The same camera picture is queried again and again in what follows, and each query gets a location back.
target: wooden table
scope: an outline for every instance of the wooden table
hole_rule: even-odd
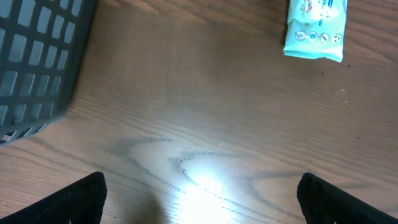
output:
[[[287,8],[100,0],[66,118],[0,147],[0,217],[96,170],[103,223],[305,223],[304,172],[398,217],[397,1],[348,1],[343,63],[284,56]]]

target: wood grain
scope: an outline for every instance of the wood grain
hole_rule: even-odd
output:
[[[305,223],[313,172],[398,217],[398,3],[343,63],[283,56],[287,1],[100,0],[66,118],[0,148],[0,217],[100,170],[103,223]]]

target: plastic crate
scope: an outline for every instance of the plastic crate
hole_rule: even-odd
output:
[[[0,144],[65,115],[97,0],[0,0]]]

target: black object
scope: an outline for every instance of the black object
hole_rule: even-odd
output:
[[[308,224],[398,223],[394,217],[310,173],[303,175],[297,198]]]
[[[65,115],[97,0],[0,0],[0,144]]]
[[[104,175],[95,172],[0,219],[0,224],[99,224],[106,194]]]

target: wet wipes package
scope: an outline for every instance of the wet wipes package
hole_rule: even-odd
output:
[[[343,60],[347,0],[290,0],[285,55]]]

